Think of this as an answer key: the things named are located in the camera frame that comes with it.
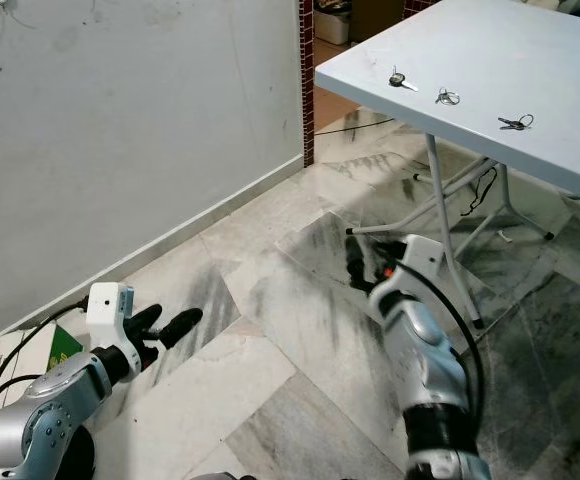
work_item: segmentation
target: marble floor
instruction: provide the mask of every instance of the marble floor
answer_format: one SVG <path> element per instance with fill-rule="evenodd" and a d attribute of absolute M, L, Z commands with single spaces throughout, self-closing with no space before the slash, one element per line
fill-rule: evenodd
<path fill-rule="evenodd" d="M 324 131 L 384 119 L 360 109 Z M 446 176 L 475 157 L 445 142 L 439 152 Z M 424 139 L 390 121 L 319 135 L 316 154 L 314 166 L 126 279 L 135 309 L 159 302 L 163 322 L 189 307 L 205 315 L 89 422 L 98 479 L 225 470 L 260 480 L 403 478 L 391 365 L 365 295 L 348 286 L 343 243 L 345 228 L 393 222 L 431 194 L 412 180 L 428 171 Z M 488 384 L 480 451 L 496 480 L 579 480 L 580 198 L 518 172 L 510 188 L 555 238 L 504 216 L 459 259 L 487 325 L 474 332 Z M 473 196 L 464 189 L 449 201 L 456 245 L 499 204 L 493 188 L 461 216 Z M 409 232 L 438 238 L 434 212 Z M 393 238 L 361 239 L 368 276 L 385 260 L 378 242 Z M 445 266 L 437 283 L 465 314 Z M 427 301 L 464 351 L 443 307 Z M 62 323 L 87 344 L 82 316 Z"/>

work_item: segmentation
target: tabletop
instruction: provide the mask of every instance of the tabletop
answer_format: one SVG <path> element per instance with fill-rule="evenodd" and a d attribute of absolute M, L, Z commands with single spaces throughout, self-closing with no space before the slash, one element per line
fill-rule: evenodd
<path fill-rule="evenodd" d="M 394 67 L 419 91 L 389 86 Z M 443 0 L 323 63 L 316 84 L 580 195 L 578 17 Z M 461 102 L 435 103 L 441 87 Z M 530 129 L 499 129 L 527 113 Z"/>

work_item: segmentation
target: metal table frame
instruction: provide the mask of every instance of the metal table frame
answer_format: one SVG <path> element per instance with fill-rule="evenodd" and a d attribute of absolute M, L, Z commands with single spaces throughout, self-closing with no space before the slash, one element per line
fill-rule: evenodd
<path fill-rule="evenodd" d="M 543 236 L 546 240 L 551 240 L 554 235 L 541 228 L 539 225 L 534 223 L 528 217 L 519 213 L 510 202 L 510 191 L 508 187 L 508 168 L 495 160 L 490 158 L 482 157 L 478 160 L 467 165 L 457 174 L 446 180 L 445 182 L 441 179 L 441 168 L 439 165 L 439 156 L 437 155 L 437 146 L 434 135 L 429 133 L 426 136 L 426 146 L 428 149 L 428 161 L 430 163 L 430 171 L 432 177 L 427 179 L 421 177 L 420 175 L 415 175 L 415 179 L 422 181 L 430 181 L 434 188 L 434 195 L 430 196 L 426 201 L 424 201 L 419 207 L 417 207 L 410 215 L 402 219 L 397 223 L 392 223 L 390 225 L 380 225 L 376 227 L 358 227 L 350 228 L 346 233 L 348 234 L 361 234 L 361 233 L 387 233 L 395 232 L 401 230 L 403 227 L 411 223 L 412 221 L 419 218 L 424 213 L 431 210 L 435 204 L 437 205 L 437 213 L 439 217 L 439 223 L 441 226 L 441 241 L 443 243 L 443 248 L 445 252 L 446 261 L 448 262 L 448 268 L 450 269 L 450 274 L 457 285 L 459 294 L 463 302 L 465 303 L 468 314 L 473 321 L 475 327 L 482 328 L 483 320 L 479 313 L 474 300 L 470 295 L 470 291 L 466 286 L 461 273 L 457 268 L 456 257 L 458 257 L 461 252 L 463 252 L 466 247 L 472 242 L 479 233 L 481 233 L 488 224 L 499 214 L 502 210 L 507 210 L 508 213 L 519 218 L 524 224 L 526 224 L 531 229 L 535 230 L 538 234 Z M 479 224 L 479 226 L 466 238 L 463 243 L 455 250 L 452 248 L 452 241 L 450 239 L 450 227 L 448 225 L 448 215 L 446 211 L 445 199 L 451 197 L 457 193 L 461 188 L 467 186 L 473 180 L 479 178 L 486 171 L 491 168 L 497 168 L 501 173 L 501 195 L 503 200 L 503 205 L 496 208 L 491 212 L 484 220 Z"/>

